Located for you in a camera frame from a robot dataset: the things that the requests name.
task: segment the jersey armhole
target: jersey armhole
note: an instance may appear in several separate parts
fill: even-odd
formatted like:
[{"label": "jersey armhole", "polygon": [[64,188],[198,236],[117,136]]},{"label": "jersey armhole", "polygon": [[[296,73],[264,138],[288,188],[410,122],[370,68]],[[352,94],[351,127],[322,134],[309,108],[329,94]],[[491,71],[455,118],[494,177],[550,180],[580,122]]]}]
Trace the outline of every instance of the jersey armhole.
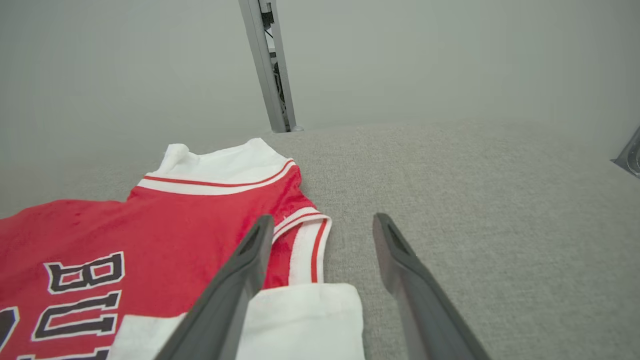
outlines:
[{"label": "jersey armhole", "polygon": [[324,249],[331,224],[331,218],[308,207],[276,225],[273,241],[292,242],[289,285],[324,282]]}]

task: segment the fabric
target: fabric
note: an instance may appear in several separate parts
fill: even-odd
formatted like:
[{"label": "fabric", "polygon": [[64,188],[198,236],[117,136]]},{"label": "fabric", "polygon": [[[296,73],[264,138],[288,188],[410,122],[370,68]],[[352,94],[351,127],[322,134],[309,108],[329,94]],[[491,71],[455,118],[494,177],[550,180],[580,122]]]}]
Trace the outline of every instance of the fabric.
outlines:
[{"label": "fabric", "polygon": [[[265,213],[276,224],[265,289],[322,283],[331,220],[300,183],[261,139],[207,155],[174,144],[125,202],[60,200],[0,220],[2,358],[110,358],[128,316],[189,311]],[[289,311],[262,314],[278,310]]]},{"label": "fabric", "polygon": [[[373,248],[376,211],[394,219],[493,360],[640,357],[640,181],[539,123],[417,120],[263,137],[295,158],[302,191],[333,220],[324,279],[358,290],[365,358],[406,359]],[[21,172],[30,190],[12,198],[124,200],[164,149],[144,151],[102,152],[47,177]]]},{"label": "fabric", "polygon": [[[126,316],[108,359],[153,360],[183,318]],[[236,359],[364,360],[358,292],[349,284],[262,290],[249,302]]]}]

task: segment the red stripe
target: red stripe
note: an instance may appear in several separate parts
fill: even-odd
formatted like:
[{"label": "red stripe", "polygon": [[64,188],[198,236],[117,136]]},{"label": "red stripe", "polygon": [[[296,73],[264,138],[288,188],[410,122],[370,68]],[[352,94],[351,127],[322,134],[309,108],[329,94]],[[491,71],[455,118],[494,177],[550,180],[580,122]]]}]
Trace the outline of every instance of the red stripe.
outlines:
[{"label": "red stripe", "polygon": [[300,216],[298,216],[297,218],[295,218],[295,219],[291,220],[291,221],[290,221],[290,222],[288,222],[286,225],[284,225],[283,227],[281,227],[281,228],[280,228],[280,230],[278,230],[278,231],[276,232],[276,234],[277,234],[277,236],[276,236],[276,237],[278,237],[278,236],[282,235],[280,232],[282,231],[282,229],[286,228],[287,226],[289,226],[289,225],[293,224],[294,222],[296,222],[296,221],[300,220],[301,218],[304,218],[304,217],[312,217],[312,216],[314,216],[314,215],[322,215],[322,213],[311,213],[311,214],[304,214],[304,215],[300,215]]},{"label": "red stripe", "polygon": [[258,184],[262,184],[262,183],[266,183],[269,180],[272,180],[273,178],[279,176],[280,174],[282,174],[282,172],[284,171],[284,169],[287,168],[287,165],[289,165],[289,163],[292,163],[293,160],[289,160],[287,161],[284,166],[282,167],[282,169],[275,174],[274,176],[268,177],[265,180],[261,180],[261,181],[257,181],[255,183],[247,183],[247,184],[219,184],[219,183],[207,183],[205,181],[192,181],[192,180],[180,180],[180,179],[167,179],[165,177],[155,177],[155,176],[145,176],[144,179],[146,180],[155,180],[155,181],[164,181],[166,183],[177,183],[177,184],[189,184],[189,185],[204,185],[204,186],[219,186],[221,188],[235,188],[238,186],[251,186],[251,185],[258,185]]},{"label": "red stripe", "polygon": [[314,244],[314,251],[311,254],[311,282],[318,282],[318,249],[320,249],[320,241],[322,239],[322,234],[324,232],[324,227],[326,227],[326,219],[322,221],[322,225],[320,225],[320,230],[318,230],[318,235],[316,236],[316,243]]}]

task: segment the basketball jersey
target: basketball jersey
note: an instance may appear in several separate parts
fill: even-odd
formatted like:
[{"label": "basketball jersey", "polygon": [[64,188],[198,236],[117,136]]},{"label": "basketball jersey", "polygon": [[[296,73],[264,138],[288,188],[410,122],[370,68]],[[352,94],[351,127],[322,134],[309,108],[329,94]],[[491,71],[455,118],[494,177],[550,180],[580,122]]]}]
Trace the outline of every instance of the basketball jersey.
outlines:
[{"label": "basketball jersey", "polygon": [[[350,308],[361,333],[355,289],[322,284],[331,219],[300,183],[295,162],[261,139],[206,155],[173,144],[125,202],[58,200],[0,220],[0,359],[153,359],[264,214],[273,244],[239,353],[327,306]],[[295,299],[308,304],[287,317]]]}]

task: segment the metal frame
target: metal frame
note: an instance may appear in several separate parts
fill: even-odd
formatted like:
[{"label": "metal frame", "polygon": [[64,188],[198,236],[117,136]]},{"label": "metal frame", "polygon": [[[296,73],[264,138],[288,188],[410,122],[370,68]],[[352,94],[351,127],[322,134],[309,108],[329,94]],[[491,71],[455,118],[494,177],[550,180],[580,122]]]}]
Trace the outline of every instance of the metal frame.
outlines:
[{"label": "metal frame", "polygon": [[[276,80],[271,70],[271,55],[269,54],[267,40],[264,37],[264,25],[262,24],[260,4],[258,0],[238,0],[238,2],[244,20],[244,27],[246,28],[246,36],[249,39],[249,47],[253,55],[255,70],[258,73],[258,80],[262,88],[262,97],[264,98],[264,105],[267,108],[271,129],[274,133],[285,133],[287,132],[287,127],[282,117],[282,111],[280,110],[280,96],[278,95]],[[280,45],[282,45],[282,37],[279,32],[278,39]]]},{"label": "metal frame", "polygon": [[282,32],[280,31],[280,19],[278,18],[278,6],[276,0],[266,0],[271,3],[271,11],[273,12],[273,25],[271,32],[273,33],[273,41],[276,45],[276,57],[278,58],[278,69],[280,71],[280,82],[282,83],[282,92],[284,93],[284,102],[287,105],[287,120],[291,131],[302,130],[296,126],[296,116],[293,111],[293,100],[291,99],[291,87],[289,86],[289,75],[287,73],[287,62],[284,58],[284,45],[282,43]]},{"label": "metal frame", "polygon": [[640,127],[618,158],[611,161],[640,178]]}]

